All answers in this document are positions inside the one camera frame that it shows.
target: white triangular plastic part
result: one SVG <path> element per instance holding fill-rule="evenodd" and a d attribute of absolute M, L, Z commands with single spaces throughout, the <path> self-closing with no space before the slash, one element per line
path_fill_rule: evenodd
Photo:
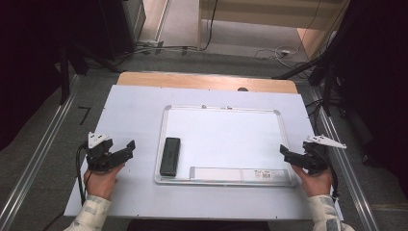
<path fill-rule="evenodd" d="M 326 145 L 326 146 L 347 148 L 347 146 L 345 144 L 333 141 L 333 140 L 331 140 L 329 138 L 326 138 L 325 136 L 307 137 L 306 140 L 316 142 L 316 143 L 319 143 L 319 144 L 323 144 L 323 145 Z"/>
<path fill-rule="evenodd" d="M 88 148 L 93 148 L 97 144 L 101 143 L 102 141 L 105 141 L 108 139 L 108 135 L 106 134 L 94 134 L 92 132 L 89 132 L 88 134 Z"/>

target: shirt sleeve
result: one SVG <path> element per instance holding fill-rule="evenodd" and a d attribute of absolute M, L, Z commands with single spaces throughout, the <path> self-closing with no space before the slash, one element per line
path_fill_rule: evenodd
<path fill-rule="evenodd" d="M 329 195 L 316 195 L 308 198 L 312 211 L 314 231 L 353 231 L 354 229 L 340 221 Z"/>
<path fill-rule="evenodd" d="M 88 195 L 81 212 L 64 231 L 102 230 L 110 207 L 111 201 Z"/>

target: black rectangular object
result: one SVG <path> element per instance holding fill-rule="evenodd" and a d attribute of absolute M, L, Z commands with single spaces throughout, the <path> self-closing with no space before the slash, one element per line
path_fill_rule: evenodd
<path fill-rule="evenodd" d="M 163 151 L 160 174 L 163 176 L 176 176 L 177 164 L 180 152 L 180 139 L 166 138 L 165 149 Z"/>

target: silver metal frame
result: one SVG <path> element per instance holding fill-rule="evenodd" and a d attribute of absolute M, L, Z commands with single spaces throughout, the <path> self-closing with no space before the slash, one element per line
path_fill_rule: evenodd
<path fill-rule="evenodd" d="M 67 112 L 69 111 L 72 101 L 78 91 L 81 80 L 82 78 L 79 75 L 75 75 L 73 77 L 70 84 L 71 94 L 67 98 L 65 105 L 62 105 L 58 108 L 44 136 L 39 142 L 38 147 L 34 152 L 30 162 L 24 169 L 24 172 L 22 173 L 17 184 L 15 184 L 12 193 L 10 193 L 6 205 L 4 206 L 0 215 L 0 230 L 7 231 L 10 229 L 14 217 L 17 214 L 21 204 L 23 203 L 28 190 L 30 190 L 31 185 L 33 184 L 37 176 L 39 168 L 41 167 L 45 157 L 47 156 L 48 150 L 53 140 L 55 139 Z"/>
<path fill-rule="evenodd" d="M 311 92 L 314 100 L 321 99 L 321 95 L 317 87 L 311 88 Z M 321 121 L 323 122 L 324 129 L 327 132 L 327 137 L 334 141 L 341 142 L 331 117 L 327 116 L 322 109 L 320 109 L 319 113 Z M 353 167 L 347 159 L 347 155 L 344 149 L 337 147 L 334 147 L 333 149 L 336 153 L 335 156 L 344 175 L 344 180 L 347 183 L 351 197 L 353 198 L 357 212 L 359 213 L 360 219 L 365 229 L 369 231 L 380 230 L 377 222 L 375 221 L 375 217 L 371 211 L 370 205 L 367 202 L 363 189 L 360 186 L 356 173 L 354 172 Z"/>

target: whiteboard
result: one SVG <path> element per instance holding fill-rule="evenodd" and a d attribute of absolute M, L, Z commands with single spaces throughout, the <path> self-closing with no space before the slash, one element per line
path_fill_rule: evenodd
<path fill-rule="evenodd" d="M 160 175 L 167 137 L 181 140 L 175 177 Z M 167 106 L 155 181 L 159 184 L 293 186 L 293 170 L 279 152 L 288 145 L 276 110 Z"/>

